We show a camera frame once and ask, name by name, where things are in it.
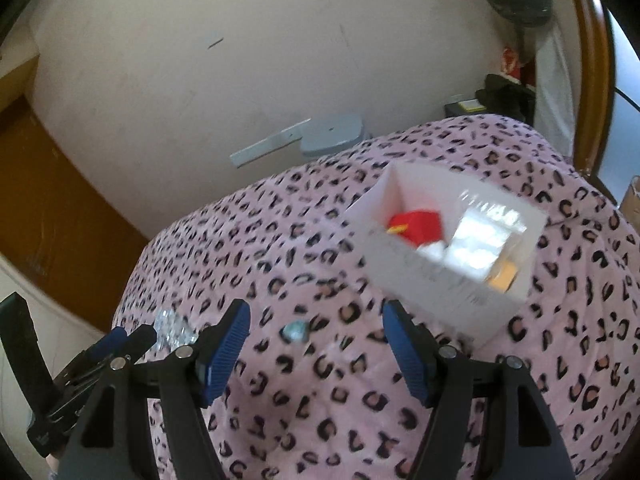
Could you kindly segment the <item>small teal wrapper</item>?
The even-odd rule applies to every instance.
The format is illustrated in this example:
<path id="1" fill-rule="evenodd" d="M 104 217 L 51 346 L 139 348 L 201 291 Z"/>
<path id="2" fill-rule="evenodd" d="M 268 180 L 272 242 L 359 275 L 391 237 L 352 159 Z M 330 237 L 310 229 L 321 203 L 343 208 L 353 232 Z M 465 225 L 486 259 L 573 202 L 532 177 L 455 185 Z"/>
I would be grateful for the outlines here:
<path id="1" fill-rule="evenodd" d="M 282 338 L 288 344 L 306 344 L 309 340 L 309 322 L 294 321 L 283 326 L 280 330 Z"/>

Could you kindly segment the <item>wooden window frame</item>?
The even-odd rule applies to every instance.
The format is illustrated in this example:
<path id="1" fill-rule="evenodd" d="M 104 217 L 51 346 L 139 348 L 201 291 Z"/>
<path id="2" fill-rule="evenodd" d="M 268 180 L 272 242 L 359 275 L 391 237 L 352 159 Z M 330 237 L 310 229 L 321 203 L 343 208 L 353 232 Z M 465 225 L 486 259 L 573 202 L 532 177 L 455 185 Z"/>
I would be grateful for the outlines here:
<path id="1" fill-rule="evenodd" d="M 602 0 L 573 0 L 580 47 L 580 95 L 573 162 L 597 180 L 611 127 L 615 53 L 611 20 Z"/>

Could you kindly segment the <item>clear bag white cotton pads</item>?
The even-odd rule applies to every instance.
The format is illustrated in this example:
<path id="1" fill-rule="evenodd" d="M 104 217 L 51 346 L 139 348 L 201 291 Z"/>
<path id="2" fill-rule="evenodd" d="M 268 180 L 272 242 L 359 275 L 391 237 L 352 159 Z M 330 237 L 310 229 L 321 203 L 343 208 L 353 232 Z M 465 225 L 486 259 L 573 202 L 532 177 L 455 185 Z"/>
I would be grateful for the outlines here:
<path id="1" fill-rule="evenodd" d="M 494 265 L 522 240 L 526 222 L 517 209 L 477 193 L 460 195 L 462 214 L 442 264 L 476 282 L 486 282 Z"/>

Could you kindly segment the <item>yellow cartoon snack box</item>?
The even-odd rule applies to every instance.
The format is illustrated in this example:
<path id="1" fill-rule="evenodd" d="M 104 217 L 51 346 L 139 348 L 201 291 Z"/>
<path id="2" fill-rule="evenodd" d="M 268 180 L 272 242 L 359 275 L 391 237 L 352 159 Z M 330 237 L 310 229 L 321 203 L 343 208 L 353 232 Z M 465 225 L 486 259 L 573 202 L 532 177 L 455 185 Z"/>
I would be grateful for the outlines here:
<path id="1" fill-rule="evenodd" d="M 491 288 L 505 294 L 516 277 L 518 276 L 518 266 L 511 260 L 499 260 L 490 271 L 486 284 Z"/>

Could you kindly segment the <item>crumpled silver foil wrapper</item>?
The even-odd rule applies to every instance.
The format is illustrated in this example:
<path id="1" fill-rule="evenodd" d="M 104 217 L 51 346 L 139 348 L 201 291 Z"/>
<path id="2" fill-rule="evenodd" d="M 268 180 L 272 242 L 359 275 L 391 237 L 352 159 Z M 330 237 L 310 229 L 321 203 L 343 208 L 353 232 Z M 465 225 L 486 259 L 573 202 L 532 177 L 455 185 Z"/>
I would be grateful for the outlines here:
<path id="1" fill-rule="evenodd" d="M 198 339 L 198 332 L 173 308 L 160 310 L 155 315 L 153 328 L 156 333 L 153 349 L 156 352 L 173 352 L 186 344 L 193 344 Z"/>

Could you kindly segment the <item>brown cardboard box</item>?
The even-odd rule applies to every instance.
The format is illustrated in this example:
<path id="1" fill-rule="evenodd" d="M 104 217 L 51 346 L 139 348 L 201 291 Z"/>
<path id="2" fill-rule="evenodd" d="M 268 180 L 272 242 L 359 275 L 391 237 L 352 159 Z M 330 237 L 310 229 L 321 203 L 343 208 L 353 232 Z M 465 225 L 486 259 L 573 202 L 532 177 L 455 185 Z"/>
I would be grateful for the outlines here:
<path id="1" fill-rule="evenodd" d="M 633 176 L 620 202 L 620 211 L 631 222 L 639 219 L 640 214 L 640 177 Z"/>

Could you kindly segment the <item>red snack bag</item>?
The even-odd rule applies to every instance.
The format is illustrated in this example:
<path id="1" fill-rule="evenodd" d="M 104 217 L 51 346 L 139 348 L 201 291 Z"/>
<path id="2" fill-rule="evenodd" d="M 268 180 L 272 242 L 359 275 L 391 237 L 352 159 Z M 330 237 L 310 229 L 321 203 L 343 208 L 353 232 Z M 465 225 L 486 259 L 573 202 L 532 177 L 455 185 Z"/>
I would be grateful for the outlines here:
<path id="1" fill-rule="evenodd" d="M 522 81 L 525 75 L 525 68 L 518 52 L 510 47 L 505 47 L 501 55 L 501 73 L 514 80 Z"/>

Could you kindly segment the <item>pink leopard print blanket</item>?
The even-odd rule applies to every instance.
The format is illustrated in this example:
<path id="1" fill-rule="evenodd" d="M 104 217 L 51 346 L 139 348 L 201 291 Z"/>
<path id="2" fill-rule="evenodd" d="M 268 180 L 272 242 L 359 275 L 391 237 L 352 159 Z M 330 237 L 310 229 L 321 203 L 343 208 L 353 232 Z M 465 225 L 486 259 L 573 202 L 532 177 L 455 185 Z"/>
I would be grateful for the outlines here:
<path id="1" fill-rule="evenodd" d="M 458 117 L 294 167 L 192 212 L 144 248 L 114 324 L 173 308 L 200 330 L 232 300 L 250 336 L 205 422 L 233 479 L 403 479 L 428 419 L 382 330 L 345 210 L 391 162 L 434 162 L 540 208 L 529 298 L 475 352 L 519 356 L 558 423 L 575 474 L 605 475 L 639 420 L 639 239 L 533 128 Z M 283 326 L 309 322 L 306 344 Z"/>

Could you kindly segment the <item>black bedside table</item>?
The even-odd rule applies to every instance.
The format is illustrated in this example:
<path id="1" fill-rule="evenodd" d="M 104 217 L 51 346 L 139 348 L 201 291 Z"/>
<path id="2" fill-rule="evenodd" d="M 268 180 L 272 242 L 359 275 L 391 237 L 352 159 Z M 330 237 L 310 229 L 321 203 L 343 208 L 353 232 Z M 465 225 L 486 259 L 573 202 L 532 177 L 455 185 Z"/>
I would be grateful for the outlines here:
<path id="1" fill-rule="evenodd" d="M 498 74 L 488 74 L 484 87 L 473 99 L 444 105 L 446 118 L 463 115 L 497 114 L 532 126 L 535 119 L 535 91 L 518 80 Z"/>

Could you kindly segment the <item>red happy meal box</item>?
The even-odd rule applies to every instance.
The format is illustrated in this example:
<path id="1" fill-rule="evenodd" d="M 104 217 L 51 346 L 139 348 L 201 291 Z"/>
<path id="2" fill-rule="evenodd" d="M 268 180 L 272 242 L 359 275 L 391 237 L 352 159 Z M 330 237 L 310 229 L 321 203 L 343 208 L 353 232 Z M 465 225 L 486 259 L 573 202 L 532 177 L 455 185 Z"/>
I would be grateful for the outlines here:
<path id="1" fill-rule="evenodd" d="M 395 214 L 387 223 L 386 232 L 400 236 L 413 247 L 444 239 L 442 219 L 434 210 L 417 209 Z"/>

